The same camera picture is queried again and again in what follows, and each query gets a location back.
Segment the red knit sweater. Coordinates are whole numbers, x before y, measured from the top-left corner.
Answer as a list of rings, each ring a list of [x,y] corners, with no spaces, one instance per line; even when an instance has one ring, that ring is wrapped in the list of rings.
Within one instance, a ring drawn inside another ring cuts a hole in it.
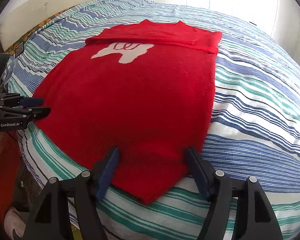
[[[86,168],[117,147],[112,185],[151,204],[188,174],[185,150],[203,147],[221,39],[184,22],[104,29],[36,88],[51,109],[36,125]]]

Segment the orange red trousers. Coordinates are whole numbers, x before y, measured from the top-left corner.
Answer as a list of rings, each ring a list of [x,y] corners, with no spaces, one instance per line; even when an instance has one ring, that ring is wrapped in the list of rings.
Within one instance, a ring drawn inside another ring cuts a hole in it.
[[[20,166],[21,153],[15,131],[0,133],[0,225],[13,202],[15,180]]]

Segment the black smartphone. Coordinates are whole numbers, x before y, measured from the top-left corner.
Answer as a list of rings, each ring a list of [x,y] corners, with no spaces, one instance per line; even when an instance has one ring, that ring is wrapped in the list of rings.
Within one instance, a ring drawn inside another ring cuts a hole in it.
[[[20,42],[15,48],[15,58],[20,56],[24,52],[24,42]]]

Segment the orange floral mattress sheet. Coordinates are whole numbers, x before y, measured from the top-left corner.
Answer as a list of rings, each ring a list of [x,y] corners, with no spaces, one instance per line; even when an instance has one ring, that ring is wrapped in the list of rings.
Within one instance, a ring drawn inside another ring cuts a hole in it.
[[[36,25],[35,27],[33,27],[32,29],[30,29],[28,32],[26,32],[21,38],[19,38],[16,42],[14,42],[14,44],[12,44],[10,47],[8,47],[4,53],[5,54],[14,54],[17,46],[19,46],[19,44],[21,44],[21,42],[26,42],[38,29],[40,29],[41,27],[43,27],[45,24],[49,23],[50,21],[52,21],[54,18],[56,18],[57,16],[59,16],[60,14],[62,14],[63,12],[67,11],[71,9],[71,7],[66,8],[52,16],[50,16],[49,18],[45,19],[43,22],[41,22],[40,24]]]

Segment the striped blue green bedspread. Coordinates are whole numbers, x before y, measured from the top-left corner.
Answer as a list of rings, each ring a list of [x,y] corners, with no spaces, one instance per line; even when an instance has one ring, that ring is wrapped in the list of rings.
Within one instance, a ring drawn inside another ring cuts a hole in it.
[[[175,23],[220,31],[216,96],[203,157],[227,175],[255,176],[283,239],[300,233],[300,66],[272,38],[243,20],[203,8],[146,0],[94,0],[55,17],[25,42],[8,68],[10,93],[32,96],[46,75],[87,38],[118,24]],[[84,168],[30,123],[18,132],[23,160],[42,188]],[[98,204],[109,239],[196,239],[209,204],[194,180],[182,179],[149,206],[110,187]]]

